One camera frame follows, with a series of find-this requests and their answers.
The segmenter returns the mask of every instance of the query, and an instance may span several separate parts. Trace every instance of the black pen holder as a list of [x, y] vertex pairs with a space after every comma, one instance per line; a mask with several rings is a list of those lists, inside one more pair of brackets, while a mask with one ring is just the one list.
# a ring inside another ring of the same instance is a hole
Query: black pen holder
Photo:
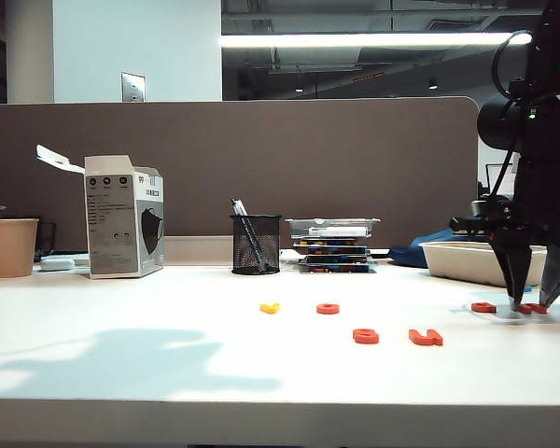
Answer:
[[232, 273], [280, 272], [280, 215], [232, 215]]

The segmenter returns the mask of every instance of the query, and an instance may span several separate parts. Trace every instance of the fluorescent light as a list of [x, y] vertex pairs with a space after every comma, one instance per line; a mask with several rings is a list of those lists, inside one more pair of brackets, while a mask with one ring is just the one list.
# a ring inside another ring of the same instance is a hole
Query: fluorescent light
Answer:
[[[225, 49], [262, 49], [269, 47], [337, 48], [337, 47], [460, 47], [464, 45], [494, 46], [510, 33], [375, 33], [354, 35], [223, 35], [220, 45]], [[518, 35], [511, 45], [531, 42], [531, 35]]]

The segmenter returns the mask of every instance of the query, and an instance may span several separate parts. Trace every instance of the paper cup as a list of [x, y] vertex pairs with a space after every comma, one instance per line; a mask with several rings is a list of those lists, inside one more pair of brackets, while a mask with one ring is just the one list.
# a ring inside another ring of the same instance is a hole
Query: paper cup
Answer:
[[0, 219], [0, 277], [31, 275], [37, 221], [36, 218]]

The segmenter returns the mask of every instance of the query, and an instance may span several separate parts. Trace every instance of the desk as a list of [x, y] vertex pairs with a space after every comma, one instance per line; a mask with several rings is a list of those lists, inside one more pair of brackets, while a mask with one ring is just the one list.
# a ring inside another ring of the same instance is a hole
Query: desk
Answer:
[[[560, 446], [560, 298], [518, 315], [503, 288], [385, 261], [375, 274], [282, 268], [0, 279], [0, 441]], [[341, 312], [317, 314], [325, 301]], [[357, 328], [381, 342], [354, 343]], [[414, 345], [409, 329], [444, 346]]]

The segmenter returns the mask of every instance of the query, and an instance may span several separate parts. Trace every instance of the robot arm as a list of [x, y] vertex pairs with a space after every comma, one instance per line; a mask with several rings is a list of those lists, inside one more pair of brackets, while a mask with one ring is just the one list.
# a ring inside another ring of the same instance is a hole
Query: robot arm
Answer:
[[500, 94], [482, 107], [478, 131], [487, 145], [508, 151], [503, 170], [512, 153], [520, 155], [514, 196], [504, 200], [495, 189], [474, 204], [476, 217], [453, 218], [451, 227], [487, 235], [516, 310], [531, 245], [548, 247], [539, 302], [550, 306], [560, 295], [560, 0], [550, 0], [541, 16], [529, 45], [525, 79], [513, 81], [505, 91], [497, 79], [497, 61], [507, 43], [498, 49], [492, 67]]

